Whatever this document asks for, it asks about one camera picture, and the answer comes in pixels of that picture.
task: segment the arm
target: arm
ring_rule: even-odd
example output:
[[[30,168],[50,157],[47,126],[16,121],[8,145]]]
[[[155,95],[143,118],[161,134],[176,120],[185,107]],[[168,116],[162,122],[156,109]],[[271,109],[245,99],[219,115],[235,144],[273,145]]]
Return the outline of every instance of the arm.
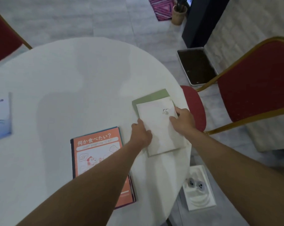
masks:
[[[250,225],[284,225],[284,176],[195,128],[192,114],[170,117],[205,162],[224,194]]]
[[[136,156],[151,140],[138,119],[124,147],[61,187],[17,226],[106,225]]]

